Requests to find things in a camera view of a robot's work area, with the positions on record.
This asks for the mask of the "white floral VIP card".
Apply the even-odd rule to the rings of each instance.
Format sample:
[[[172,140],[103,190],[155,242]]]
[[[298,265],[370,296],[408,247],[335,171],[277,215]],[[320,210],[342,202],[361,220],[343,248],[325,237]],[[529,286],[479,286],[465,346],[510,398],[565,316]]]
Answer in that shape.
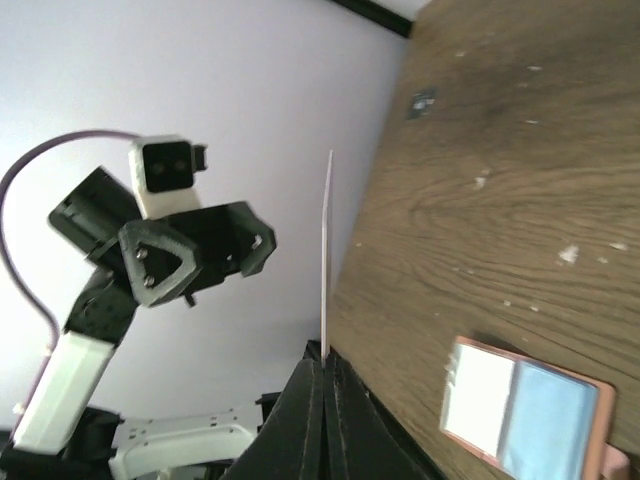
[[[330,351],[328,340],[328,305],[331,293],[331,195],[334,151],[328,155],[321,216],[321,314],[320,359],[322,367]]]

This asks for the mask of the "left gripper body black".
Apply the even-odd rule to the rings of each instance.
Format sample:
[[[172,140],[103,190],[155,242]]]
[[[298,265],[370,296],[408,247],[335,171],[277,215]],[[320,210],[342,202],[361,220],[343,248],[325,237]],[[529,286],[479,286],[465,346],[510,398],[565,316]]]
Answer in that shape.
[[[103,168],[49,214],[50,225],[138,304],[154,307],[263,270],[274,230],[240,201],[145,219],[133,194]]]

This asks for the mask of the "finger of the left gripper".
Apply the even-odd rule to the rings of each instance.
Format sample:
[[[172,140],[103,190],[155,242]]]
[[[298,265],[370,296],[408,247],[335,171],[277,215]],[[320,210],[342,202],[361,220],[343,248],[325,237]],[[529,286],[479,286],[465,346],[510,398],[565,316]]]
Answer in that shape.
[[[234,219],[241,233],[241,274],[243,277],[257,275],[277,248],[275,231],[254,213],[247,202],[239,202],[234,207]]]
[[[181,296],[200,273],[200,250],[162,221],[135,220],[118,232],[132,294],[145,307]]]

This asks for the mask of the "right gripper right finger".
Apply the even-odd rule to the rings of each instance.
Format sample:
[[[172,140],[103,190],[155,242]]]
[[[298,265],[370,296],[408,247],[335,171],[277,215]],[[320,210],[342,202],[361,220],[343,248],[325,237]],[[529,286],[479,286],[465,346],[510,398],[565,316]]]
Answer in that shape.
[[[352,365],[332,353],[324,376],[327,479],[443,479],[445,475],[369,394]]]

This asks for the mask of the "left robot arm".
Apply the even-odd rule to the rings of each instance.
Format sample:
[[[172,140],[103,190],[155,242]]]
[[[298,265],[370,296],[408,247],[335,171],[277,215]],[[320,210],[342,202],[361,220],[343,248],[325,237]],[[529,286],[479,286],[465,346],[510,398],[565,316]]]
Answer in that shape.
[[[21,451],[56,455],[71,439],[138,307],[152,308],[260,273],[276,235],[249,204],[203,208],[192,190],[169,195],[157,219],[102,168],[50,213],[50,225],[96,269],[12,435]]]

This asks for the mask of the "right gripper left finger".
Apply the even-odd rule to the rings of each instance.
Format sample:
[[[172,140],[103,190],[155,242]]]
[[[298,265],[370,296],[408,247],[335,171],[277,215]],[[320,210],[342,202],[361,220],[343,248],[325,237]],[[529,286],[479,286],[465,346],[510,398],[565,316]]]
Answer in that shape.
[[[318,479],[324,425],[319,343],[309,341],[258,436],[225,479]]]

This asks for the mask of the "pink leather card holder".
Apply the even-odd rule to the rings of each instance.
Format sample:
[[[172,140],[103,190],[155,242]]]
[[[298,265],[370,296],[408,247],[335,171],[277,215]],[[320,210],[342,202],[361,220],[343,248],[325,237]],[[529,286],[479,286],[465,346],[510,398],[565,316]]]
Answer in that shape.
[[[513,479],[628,479],[609,383],[471,338],[449,355],[441,431]]]

